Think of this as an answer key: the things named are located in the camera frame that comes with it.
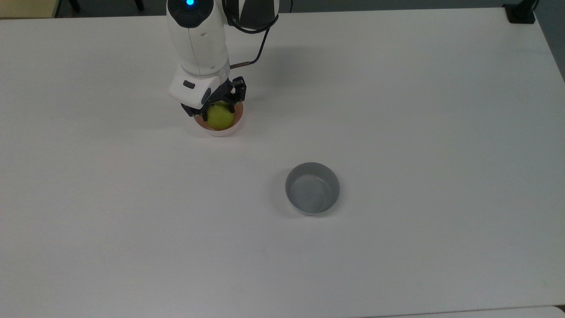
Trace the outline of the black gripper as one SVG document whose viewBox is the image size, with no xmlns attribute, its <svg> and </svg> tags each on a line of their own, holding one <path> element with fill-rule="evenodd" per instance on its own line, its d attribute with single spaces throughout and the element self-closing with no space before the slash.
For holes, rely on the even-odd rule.
<svg viewBox="0 0 565 318">
<path fill-rule="evenodd" d="M 219 87 L 210 94 L 207 98 L 207 104 L 201 109 L 195 109 L 183 103 L 181 103 L 181 107 L 189 117 L 200 116 L 203 121 L 208 121 L 207 111 L 209 106 L 213 103 L 224 102 L 228 105 L 228 110 L 234 114 L 236 104 L 245 100 L 246 91 L 247 85 L 245 79 L 239 76 L 233 80 L 228 79 L 220 84 Z"/>
</svg>

